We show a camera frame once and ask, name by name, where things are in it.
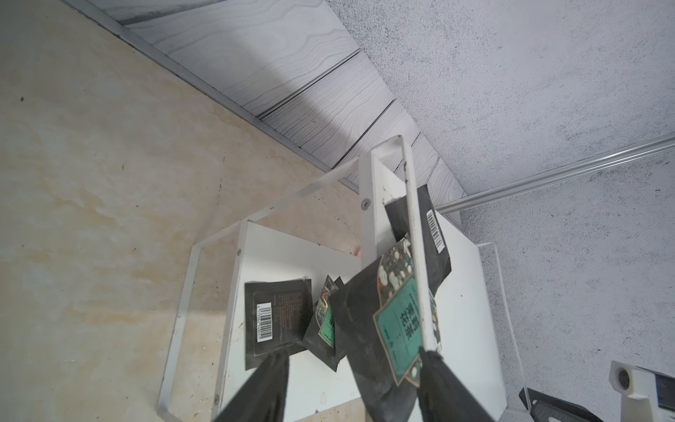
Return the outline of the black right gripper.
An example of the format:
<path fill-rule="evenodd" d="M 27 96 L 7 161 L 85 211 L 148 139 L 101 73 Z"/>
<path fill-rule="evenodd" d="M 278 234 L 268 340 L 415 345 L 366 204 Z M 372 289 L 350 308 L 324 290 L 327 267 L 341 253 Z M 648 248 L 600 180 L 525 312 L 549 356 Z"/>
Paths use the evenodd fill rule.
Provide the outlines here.
<path fill-rule="evenodd" d="M 572 421 L 602 422 L 585 407 L 552 397 L 537 390 L 523 388 L 519 398 L 535 422 Z"/>

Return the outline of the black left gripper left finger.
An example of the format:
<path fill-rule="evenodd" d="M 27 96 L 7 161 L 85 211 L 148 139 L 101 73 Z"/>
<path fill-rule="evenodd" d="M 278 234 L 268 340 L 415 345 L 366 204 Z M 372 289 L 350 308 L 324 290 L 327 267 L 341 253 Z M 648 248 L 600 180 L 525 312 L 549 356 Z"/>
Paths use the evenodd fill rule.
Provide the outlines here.
<path fill-rule="evenodd" d="M 288 353 L 269 354 L 214 421 L 283 421 L 288 378 Z"/>

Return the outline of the black barcode tea bag top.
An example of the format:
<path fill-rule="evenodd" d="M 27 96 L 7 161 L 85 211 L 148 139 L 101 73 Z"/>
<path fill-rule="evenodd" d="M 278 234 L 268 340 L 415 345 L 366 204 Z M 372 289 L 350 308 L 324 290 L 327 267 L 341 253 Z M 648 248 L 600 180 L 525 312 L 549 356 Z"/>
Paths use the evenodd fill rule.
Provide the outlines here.
<path fill-rule="evenodd" d="M 443 281 L 450 275 L 452 264 L 427 185 L 418 188 L 418 203 L 422 219 L 427 278 L 432 295 L 436 295 Z M 408 234 L 410 228 L 406 197 L 392 200 L 385 205 L 385 210 L 394 237 L 400 241 Z"/>

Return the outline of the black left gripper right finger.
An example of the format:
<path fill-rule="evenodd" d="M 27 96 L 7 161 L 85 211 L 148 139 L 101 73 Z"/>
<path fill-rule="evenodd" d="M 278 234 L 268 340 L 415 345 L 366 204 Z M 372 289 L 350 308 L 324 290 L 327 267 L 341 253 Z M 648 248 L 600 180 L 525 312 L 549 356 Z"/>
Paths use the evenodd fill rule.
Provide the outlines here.
<path fill-rule="evenodd" d="M 418 402 L 423 422 L 478 422 L 493 418 L 445 364 L 441 355 L 420 348 Z"/>

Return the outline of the green label tea bag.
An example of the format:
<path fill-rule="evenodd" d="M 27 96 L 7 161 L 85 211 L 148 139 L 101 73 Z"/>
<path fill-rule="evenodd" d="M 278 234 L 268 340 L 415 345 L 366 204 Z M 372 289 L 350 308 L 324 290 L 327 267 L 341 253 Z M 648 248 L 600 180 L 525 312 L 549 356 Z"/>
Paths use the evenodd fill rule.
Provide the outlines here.
<path fill-rule="evenodd" d="M 346 352 L 374 421 L 406 421 L 417 400 L 422 346 L 411 241 L 403 237 L 330 298 Z"/>

